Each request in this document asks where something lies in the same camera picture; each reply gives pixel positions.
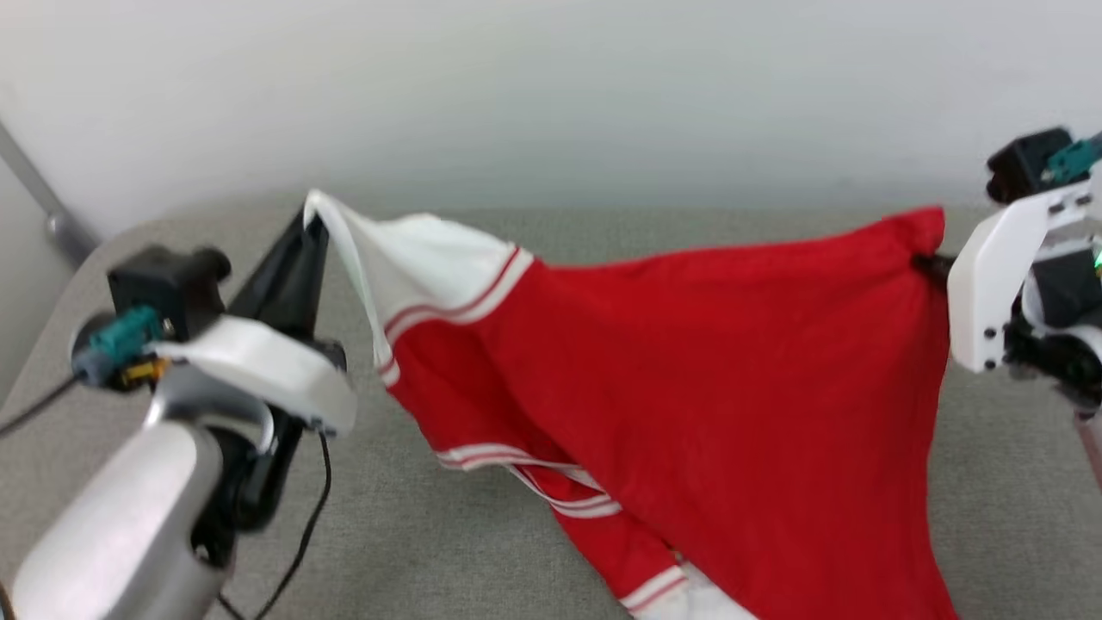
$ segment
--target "teal connector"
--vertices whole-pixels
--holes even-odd
[[[73,357],[73,374],[90,385],[106,385],[115,373],[137,360],[147,345],[163,338],[154,309],[133,307],[88,339],[88,347]]]
[[[1050,157],[1042,178],[1057,184],[1070,182],[1076,176],[1089,172],[1091,166],[1102,160],[1102,135],[1090,140],[1079,140],[1067,145]]]
[[[139,305],[93,335],[88,347],[106,355],[116,367],[122,367],[141,356],[148,344],[162,338],[161,319],[154,309]]]

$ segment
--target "metal pole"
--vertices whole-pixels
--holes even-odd
[[[74,267],[79,267],[99,244],[98,239],[65,208],[57,194],[39,174],[39,170],[26,157],[23,149],[19,148],[2,122],[0,122],[0,160],[8,164],[34,202],[46,211],[46,233],[50,239]]]

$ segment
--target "red stripe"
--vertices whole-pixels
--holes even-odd
[[[458,307],[452,307],[452,308],[443,308],[443,307],[437,307],[435,305],[429,305],[426,303],[420,303],[418,305],[410,305],[409,307],[403,308],[401,313],[395,315],[392,319],[387,322],[387,326],[382,330],[386,334],[387,340],[390,340],[389,333],[391,329],[393,329],[393,327],[398,324],[398,322],[400,322],[402,318],[409,315],[412,315],[413,313],[433,313],[435,315],[440,315],[441,317],[451,317],[453,315],[462,315],[463,313],[468,312],[468,309],[482,303],[482,301],[486,298],[489,295],[489,293],[494,292],[494,289],[497,287],[497,284],[501,282],[501,278],[505,276],[505,272],[509,270],[509,264],[512,264],[512,261],[517,258],[518,253],[520,253],[519,246],[512,248],[512,253],[509,254],[509,259],[505,261],[505,264],[501,267],[501,270],[498,271],[497,276],[494,278],[494,281],[490,282],[489,286],[487,286],[482,294],[479,294],[477,297],[475,297],[474,301],[471,301],[469,303],[465,303],[463,305],[460,305]]]
[[[666,586],[665,588],[662,588],[662,589],[658,590],[657,592],[650,595],[650,598],[648,598],[647,600],[640,602],[639,605],[637,605],[635,607],[629,607],[627,610],[629,612],[631,612],[633,614],[638,613],[645,607],[647,607],[648,605],[655,602],[658,599],[658,597],[665,595],[666,592],[672,590],[673,588],[680,586],[681,584],[684,584],[689,579],[687,577],[682,577],[682,578],[678,579],[677,581],[673,581],[669,586]]]

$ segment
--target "white stripe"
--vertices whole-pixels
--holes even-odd
[[[601,504],[599,507],[593,507],[592,509],[563,509],[554,504],[551,504],[551,508],[559,514],[571,519],[601,519],[603,516],[612,516],[623,510],[617,502]]]
[[[669,587],[671,584],[676,584],[679,580],[685,578],[684,570],[681,570],[680,566],[671,566],[666,570],[659,573],[658,575],[651,577],[646,584],[639,586],[630,595],[620,599],[620,605],[628,608],[631,613],[638,613],[639,610],[635,609],[640,605],[648,602],[648,599],[657,595],[662,588]]]
[[[491,465],[534,465],[540,467],[545,467],[549,469],[557,470],[568,470],[571,468],[576,468],[577,466],[564,465],[564,464],[552,464],[548,461],[541,461],[539,459],[530,459],[527,457],[475,457],[473,459],[467,459],[465,461],[455,461],[441,459],[440,465],[445,469],[457,469],[461,471],[474,471],[478,468],[483,468]]]
[[[512,286],[517,285],[517,282],[520,281],[520,276],[525,274],[525,271],[531,267],[534,258],[530,251],[523,248],[518,249],[512,262],[510,262],[505,272],[501,273],[501,276],[497,280],[494,287],[490,289],[474,306],[465,309],[465,312],[458,315],[450,315],[447,314],[447,309],[440,309],[435,307],[424,307],[418,309],[417,313],[410,313],[399,319],[397,324],[390,326],[390,329],[386,335],[387,342],[393,345],[398,342],[398,339],[403,334],[409,331],[410,328],[417,326],[418,324],[433,319],[440,319],[455,326],[465,326],[483,319],[493,313],[494,308],[500,305],[501,301],[509,295],[509,292],[512,291]]]
[[[382,385],[387,388],[392,387],[398,383],[398,380],[402,377],[401,370],[398,369],[398,362],[390,365],[390,368],[386,372],[379,373],[379,379],[382,380]]]
[[[593,480],[593,477],[590,476],[590,472],[585,471],[584,469],[573,469],[570,471],[564,471],[563,476],[573,480],[574,482],[577,482],[579,485],[584,485],[585,487],[588,487],[594,491],[601,491],[602,493],[605,492],[605,490],[602,489],[599,485],[597,485],[597,481]]]
[[[457,446],[451,450],[436,453],[436,458],[442,461],[463,461],[480,455],[516,455],[518,457],[531,458],[531,455],[528,453],[507,444],[468,444],[466,446]]]
[[[539,483],[537,483],[534,480],[532,480],[531,478],[529,478],[528,475],[525,474],[523,471],[521,471],[521,470],[519,470],[519,469],[517,469],[517,468],[515,468],[512,466],[505,466],[505,469],[507,469],[510,472],[512,472],[512,475],[516,476],[517,478],[519,478],[520,481],[523,482],[526,487],[528,487],[529,489],[531,489],[531,491],[533,493],[536,493],[537,496],[539,496],[539,497],[543,498],[544,500],[547,500],[547,502],[549,504],[551,504],[552,507],[554,507],[555,510],[558,510],[560,508],[561,509],[566,509],[566,510],[574,510],[574,509],[581,510],[581,509],[587,509],[587,508],[594,508],[594,507],[607,504],[607,503],[609,503],[609,502],[613,501],[613,499],[611,497],[608,497],[607,494],[605,494],[605,496],[594,496],[592,498],[586,498],[584,500],[569,500],[569,501],[568,500],[557,500],[557,499],[552,498],[551,496],[548,496],[545,492],[543,492],[543,489],[540,488]]]

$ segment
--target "black cable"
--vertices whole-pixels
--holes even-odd
[[[302,565],[302,559],[306,556],[306,550],[310,547],[310,539],[314,535],[314,527],[317,525],[317,518],[322,515],[322,510],[325,509],[325,502],[329,499],[329,489],[333,488],[333,464],[329,461],[329,444],[325,440],[325,435],[321,433],[317,434],[317,438],[322,442],[322,458],[325,460],[325,487],[322,489],[322,497],[317,499],[317,504],[314,507],[314,512],[310,515],[310,520],[306,522],[306,529],[302,532],[302,539],[299,541],[299,553],[294,554],[294,559],[291,561],[291,566],[288,567],[287,573],[283,574],[283,579],[280,580],[279,586],[276,587],[276,591],[272,592],[271,598],[268,602],[260,608],[260,612],[257,613],[255,620],[263,620],[264,616],[276,607],[276,601],[279,600],[280,595],[287,589],[288,584],[294,578],[294,574],[299,570],[299,566]],[[222,603],[223,609],[226,610],[234,620],[245,620],[245,616],[241,614],[229,602],[225,595],[218,595],[218,602]]]
[[[19,414],[14,418],[4,423],[3,426],[0,426],[0,439],[7,438],[12,433],[19,431],[24,424],[34,420],[35,416],[37,416],[43,411],[45,411],[46,407],[52,405],[54,401],[56,401],[58,398],[64,395],[69,390],[73,390],[73,387],[76,385],[79,381],[80,381],[79,376],[68,378],[67,380],[58,384],[56,388],[51,390],[45,396],[39,399],[37,402],[28,407],[22,414]]]
[[[222,608],[225,609],[226,613],[229,613],[230,618],[234,620],[245,620],[245,614],[238,611],[237,608],[234,607],[234,603],[229,602],[226,595],[218,592],[218,603],[222,605]]]

